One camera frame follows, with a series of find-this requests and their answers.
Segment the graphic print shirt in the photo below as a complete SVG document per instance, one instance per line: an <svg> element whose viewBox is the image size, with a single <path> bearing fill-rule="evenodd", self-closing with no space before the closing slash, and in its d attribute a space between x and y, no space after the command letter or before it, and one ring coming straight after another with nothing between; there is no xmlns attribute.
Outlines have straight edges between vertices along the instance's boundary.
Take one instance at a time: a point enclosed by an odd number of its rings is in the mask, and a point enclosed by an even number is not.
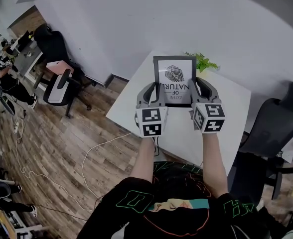
<svg viewBox="0 0 293 239"><path fill-rule="evenodd" d="M78 238L264 239L269 233L251 203L224 194L215 199L198 167L154 163L153 183L129 177L102 199Z"/></svg>

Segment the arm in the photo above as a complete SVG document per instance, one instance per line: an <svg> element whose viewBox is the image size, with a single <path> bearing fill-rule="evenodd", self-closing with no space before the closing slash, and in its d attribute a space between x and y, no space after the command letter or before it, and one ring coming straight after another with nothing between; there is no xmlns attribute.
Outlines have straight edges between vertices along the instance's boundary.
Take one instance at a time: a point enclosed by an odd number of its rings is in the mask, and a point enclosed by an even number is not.
<svg viewBox="0 0 293 239"><path fill-rule="evenodd" d="M5 76L8 73L9 70L10 70L10 67L9 66L7 66L6 68L0 70L0 78L2 78L3 76Z"/></svg>
<svg viewBox="0 0 293 239"><path fill-rule="evenodd" d="M7 50L10 47L10 45L6 45L4 48L2 48L2 51Z"/></svg>
<svg viewBox="0 0 293 239"><path fill-rule="evenodd" d="M228 193L217 134L203 134L203 180L215 198Z"/></svg>
<svg viewBox="0 0 293 239"><path fill-rule="evenodd" d="M152 183L154 143L151 138L143 138L138 157L130 177L144 179Z"/></svg>
<svg viewBox="0 0 293 239"><path fill-rule="evenodd" d="M95 238L110 239L125 224L144 215L154 198L153 156L152 139L143 138L130 177L103 197L77 239L91 238L92 233Z"/></svg>

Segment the white table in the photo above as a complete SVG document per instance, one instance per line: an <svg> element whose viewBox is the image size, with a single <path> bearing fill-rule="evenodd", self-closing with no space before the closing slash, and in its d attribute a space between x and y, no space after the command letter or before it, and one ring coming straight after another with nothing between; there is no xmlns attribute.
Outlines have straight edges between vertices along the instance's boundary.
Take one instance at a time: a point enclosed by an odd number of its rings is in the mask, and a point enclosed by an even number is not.
<svg viewBox="0 0 293 239"><path fill-rule="evenodd" d="M134 120L137 95L143 87L154 82L153 56L165 54L153 51L148 55L107 114L107 118L138 136L140 131ZM223 163L229 173L244 131L251 92L208 70L197 72L197 76L217 89L225 107L226 121L218 136ZM169 108L165 132L159 137L158 143L161 148L199 166L203 161L202 136L199 130L194 131L188 112L190 110L191 108Z"/></svg>

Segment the white sneaker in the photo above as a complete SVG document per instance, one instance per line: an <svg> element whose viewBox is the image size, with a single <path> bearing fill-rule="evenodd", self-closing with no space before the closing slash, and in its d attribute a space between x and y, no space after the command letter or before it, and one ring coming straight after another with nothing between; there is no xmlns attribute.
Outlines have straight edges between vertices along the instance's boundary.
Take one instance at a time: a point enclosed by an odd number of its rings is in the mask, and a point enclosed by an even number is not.
<svg viewBox="0 0 293 239"><path fill-rule="evenodd" d="M36 106L36 103L38 101L38 96L36 94L33 94L33 98L34 98L35 101L33 102L33 104L31 106L29 106L32 109L34 109L35 106Z"/></svg>
<svg viewBox="0 0 293 239"><path fill-rule="evenodd" d="M36 218L37 217L37 208L35 205L30 206L32 208L32 215Z"/></svg>

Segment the person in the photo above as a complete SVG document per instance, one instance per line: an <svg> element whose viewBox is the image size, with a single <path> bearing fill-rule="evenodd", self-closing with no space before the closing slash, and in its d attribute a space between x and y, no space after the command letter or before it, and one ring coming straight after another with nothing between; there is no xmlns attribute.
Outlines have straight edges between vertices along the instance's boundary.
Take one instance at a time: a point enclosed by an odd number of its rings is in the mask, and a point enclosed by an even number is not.
<svg viewBox="0 0 293 239"><path fill-rule="evenodd" d="M33 109L37 103L38 96L36 94L31 96L25 86L8 73L9 69L9 66L3 69L0 68L0 86L2 91L27 103Z"/></svg>
<svg viewBox="0 0 293 239"><path fill-rule="evenodd" d="M203 170L153 163L153 155L153 140L143 138L130 176L102 198L78 239L269 238L254 205L228 193L217 134L203 134Z"/></svg>
<svg viewBox="0 0 293 239"><path fill-rule="evenodd" d="M10 187L10 194L20 193L22 187L20 185L8 185ZM3 198L8 197L6 187L0 187L0 210L4 212L28 212L37 217L37 208L35 205L24 205L21 203L8 202Z"/></svg>
<svg viewBox="0 0 293 239"><path fill-rule="evenodd" d="M10 55L6 52L8 48L10 48L10 45L7 45L7 40L3 38L3 41L2 42L0 41L0 60L3 63L6 63L7 61L10 60L8 58L8 56L10 56ZM12 65L12 69L15 72L18 72L18 69L14 65Z"/></svg>

